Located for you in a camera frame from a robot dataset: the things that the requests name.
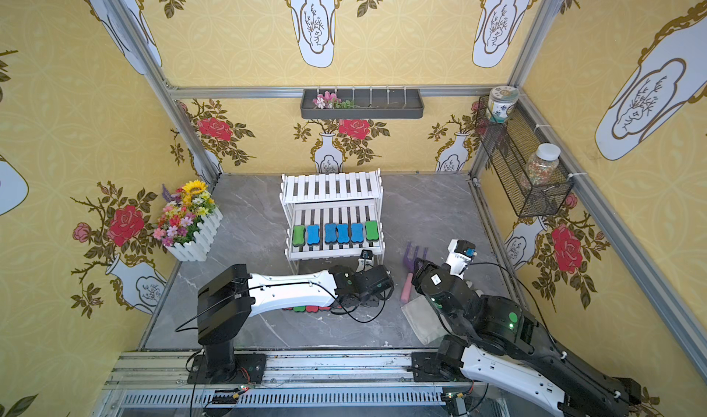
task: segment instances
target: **white shelf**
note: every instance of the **white shelf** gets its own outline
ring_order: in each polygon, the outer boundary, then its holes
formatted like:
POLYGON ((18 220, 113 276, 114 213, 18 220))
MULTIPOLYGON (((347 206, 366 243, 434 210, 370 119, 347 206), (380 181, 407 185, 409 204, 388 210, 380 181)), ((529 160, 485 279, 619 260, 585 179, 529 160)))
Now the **white shelf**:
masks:
POLYGON ((360 255, 362 249, 371 250, 383 261, 385 244, 380 209, 383 202, 383 185, 380 170, 359 173, 282 175, 280 202, 289 228, 286 236, 285 256, 288 261, 324 259, 360 255), (378 222, 379 239, 362 244, 325 244, 324 224, 365 224, 378 222), (292 245, 294 226, 319 226, 318 245, 292 245))

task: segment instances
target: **green sponge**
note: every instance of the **green sponge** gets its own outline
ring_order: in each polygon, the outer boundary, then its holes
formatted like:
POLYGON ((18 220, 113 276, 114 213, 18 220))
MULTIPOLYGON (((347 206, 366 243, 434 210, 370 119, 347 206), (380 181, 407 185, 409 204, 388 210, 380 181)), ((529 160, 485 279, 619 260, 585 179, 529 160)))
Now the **green sponge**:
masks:
POLYGON ((292 246, 302 247, 305 245, 305 226, 294 226, 292 228, 292 246))
POLYGON ((366 240, 374 241, 378 240, 380 236, 378 235, 378 223, 374 220, 366 221, 366 240))

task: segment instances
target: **black wire basket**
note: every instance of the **black wire basket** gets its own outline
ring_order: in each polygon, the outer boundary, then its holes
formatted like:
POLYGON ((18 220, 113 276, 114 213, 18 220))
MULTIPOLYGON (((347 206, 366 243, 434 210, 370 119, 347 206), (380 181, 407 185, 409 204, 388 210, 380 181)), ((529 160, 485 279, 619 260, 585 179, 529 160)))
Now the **black wire basket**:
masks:
POLYGON ((537 147, 547 140, 535 130, 535 124, 520 103, 502 124, 486 118, 488 104, 488 96, 479 99, 474 130, 489 154, 516 215, 531 218, 557 214, 574 185, 562 164, 562 157, 548 183, 534 185, 527 176, 525 165, 537 147))

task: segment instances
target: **wall-mounted tray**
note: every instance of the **wall-mounted tray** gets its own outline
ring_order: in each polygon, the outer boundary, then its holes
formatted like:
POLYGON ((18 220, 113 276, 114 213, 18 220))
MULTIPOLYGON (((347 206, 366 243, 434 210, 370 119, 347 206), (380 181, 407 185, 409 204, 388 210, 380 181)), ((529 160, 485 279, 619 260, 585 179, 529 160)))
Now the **wall-mounted tray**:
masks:
POLYGON ((504 123, 486 119, 488 104, 488 96, 479 99, 474 130, 482 139, 483 149, 489 154, 490 163, 498 174, 516 215, 519 218, 531 218, 557 214, 574 185, 562 164, 562 156, 547 184, 531 184, 525 165, 537 147, 547 140, 537 133, 530 117, 519 103, 504 123))
POLYGON ((419 89, 408 88, 337 88, 337 97, 343 101, 350 100, 356 107, 353 109, 319 109, 313 100, 319 93, 328 89, 305 89, 302 94, 300 110, 305 120, 416 120, 422 118, 425 104, 422 102, 419 89))

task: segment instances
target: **glass jar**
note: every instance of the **glass jar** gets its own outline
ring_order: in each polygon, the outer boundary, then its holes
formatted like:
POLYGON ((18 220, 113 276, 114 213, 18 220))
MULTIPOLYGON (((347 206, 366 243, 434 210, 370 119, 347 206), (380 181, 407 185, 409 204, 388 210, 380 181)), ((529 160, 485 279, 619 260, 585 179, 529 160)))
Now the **glass jar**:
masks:
POLYGON ((560 164, 559 158, 560 147, 550 143, 540 144, 535 153, 528 158, 525 174, 520 177, 521 187, 530 190, 532 186, 549 183, 552 173, 560 164))
POLYGON ((513 86, 498 86, 490 90, 489 105, 486 107, 486 119, 491 122, 504 122, 516 106, 518 90, 513 86))

